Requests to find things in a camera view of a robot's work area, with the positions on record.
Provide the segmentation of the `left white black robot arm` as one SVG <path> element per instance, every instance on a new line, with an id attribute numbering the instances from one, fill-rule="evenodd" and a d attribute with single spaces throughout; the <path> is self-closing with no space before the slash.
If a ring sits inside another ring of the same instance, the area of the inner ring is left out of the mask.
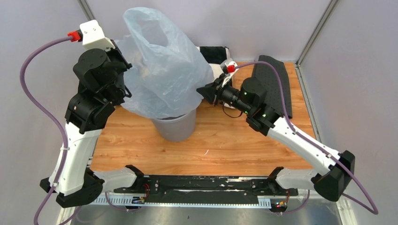
<path id="1" fill-rule="evenodd" d="M 53 174 L 40 182 L 48 193 L 54 186 L 56 201 L 63 208 L 90 204 L 101 193 L 117 188 L 127 188 L 133 194 L 143 190 L 144 181 L 131 165 L 105 172 L 90 168 L 108 118 L 117 105 L 131 97 L 123 77 L 130 68 L 116 44 L 88 49 L 73 67 L 79 86 L 65 115 L 67 155 L 59 157 Z"/>

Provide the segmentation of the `translucent blue plastic trash bag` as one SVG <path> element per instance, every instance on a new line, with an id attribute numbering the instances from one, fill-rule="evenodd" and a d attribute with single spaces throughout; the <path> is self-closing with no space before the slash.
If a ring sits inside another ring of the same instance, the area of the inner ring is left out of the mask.
<path id="1" fill-rule="evenodd" d="M 116 43 L 132 67 L 124 73 L 131 97 L 122 107 L 149 119 L 195 110 L 203 99 L 197 88 L 214 79 L 199 49 L 159 10 L 134 7 L 123 18 L 130 33 Z"/>

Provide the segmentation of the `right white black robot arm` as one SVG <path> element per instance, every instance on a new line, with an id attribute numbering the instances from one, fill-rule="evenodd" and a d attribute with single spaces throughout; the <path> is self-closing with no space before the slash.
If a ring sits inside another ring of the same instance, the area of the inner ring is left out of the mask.
<path id="1" fill-rule="evenodd" d="M 246 122 L 256 132 L 284 144 L 308 162 L 312 169 L 292 170 L 277 167 L 268 176 L 268 189 L 281 195 L 287 189 L 314 190 L 323 198 L 336 202 L 351 181 L 355 156 L 324 146 L 265 103 L 266 89 L 255 77 L 246 78 L 240 89 L 224 83 L 224 75 L 197 92 L 210 104 L 229 104 L 246 115 Z"/>

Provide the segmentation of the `grey plastic trash bin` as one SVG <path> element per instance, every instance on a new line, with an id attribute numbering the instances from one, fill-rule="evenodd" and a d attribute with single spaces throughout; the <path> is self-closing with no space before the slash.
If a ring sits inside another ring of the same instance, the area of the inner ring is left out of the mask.
<path id="1" fill-rule="evenodd" d="M 170 142 L 182 142 L 188 139 L 195 130 L 197 110 L 178 117 L 151 119 L 162 138 Z"/>

